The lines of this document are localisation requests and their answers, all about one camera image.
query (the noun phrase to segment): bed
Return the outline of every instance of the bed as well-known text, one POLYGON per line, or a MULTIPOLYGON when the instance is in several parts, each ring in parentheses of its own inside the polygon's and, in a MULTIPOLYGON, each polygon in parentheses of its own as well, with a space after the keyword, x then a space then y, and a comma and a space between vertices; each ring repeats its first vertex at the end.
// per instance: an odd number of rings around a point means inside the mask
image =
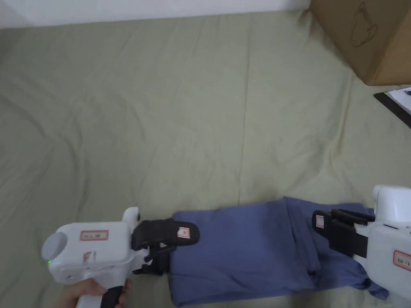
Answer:
MULTIPOLYGON (((74 221, 291 196, 373 207, 411 131, 307 11, 0 31, 0 307, 47 307, 43 241, 74 221)), ((137 276, 128 307, 172 307, 137 276)), ((351 288, 207 307, 388 307, 351 288)))

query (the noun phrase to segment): folded blue fabric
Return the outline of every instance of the folded blue fabric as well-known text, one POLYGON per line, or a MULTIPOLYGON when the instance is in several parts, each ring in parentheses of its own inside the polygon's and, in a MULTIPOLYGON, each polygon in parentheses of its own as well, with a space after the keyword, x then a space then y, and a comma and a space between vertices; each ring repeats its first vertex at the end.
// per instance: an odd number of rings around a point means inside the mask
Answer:
POLYGON ((182 211, 173 218, 195 223, 200 241, 171 254, 170 291, 176 306, 274 297, 304 290, 352 286, 386 299, 363 267, 329 248, 311 228, 314 210, 367 212, 358 203, 321 205, 280 201, 212 211, 182 211))

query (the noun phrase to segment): gray circular cap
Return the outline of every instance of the gray circular cap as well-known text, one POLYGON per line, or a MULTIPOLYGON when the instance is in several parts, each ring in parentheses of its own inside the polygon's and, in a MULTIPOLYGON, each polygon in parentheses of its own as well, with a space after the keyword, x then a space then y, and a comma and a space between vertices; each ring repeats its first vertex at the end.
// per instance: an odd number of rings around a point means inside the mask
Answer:
POLYGON ((48 237, 42 248, 42 257, 46 261, 51 261, 57 257, 66 247, 67 235, 62 232, 57 232, 48 237))

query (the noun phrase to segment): red label sticker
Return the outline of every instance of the red label sticker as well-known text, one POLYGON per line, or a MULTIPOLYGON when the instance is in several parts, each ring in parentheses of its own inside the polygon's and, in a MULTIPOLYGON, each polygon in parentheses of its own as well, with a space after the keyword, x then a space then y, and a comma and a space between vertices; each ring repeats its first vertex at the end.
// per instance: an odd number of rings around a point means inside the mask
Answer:
POLYGON ((86 253, 83 254, 83 263, 87 263, 90 259, 91 254, 93 254, 93 261, 96 261, 96 251, 88 251, 86 253))
POLYGON ((324 229, 324 216, 316 215, 316 226, 324 229))
POLYGON ((190 228, 180 227, 177 232, 177 237, 182 237, 184 239, 190 238, 190 228))
POLYGON ((411 255, 396 250, 394 251, 393 262, 398 267, 411 271, 411 255))
POLYGON ((80 241, 106 241, 108 239, 108 230, 90 230, 80 233, 80 241))

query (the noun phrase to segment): white wall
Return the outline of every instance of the white wall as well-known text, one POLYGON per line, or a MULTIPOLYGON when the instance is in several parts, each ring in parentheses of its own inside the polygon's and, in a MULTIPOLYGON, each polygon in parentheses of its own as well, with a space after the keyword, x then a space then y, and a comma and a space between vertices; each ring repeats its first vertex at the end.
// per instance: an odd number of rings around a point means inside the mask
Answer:
POLYGON ((310 0, 0 0, 0 28, 308 8, 310 0))

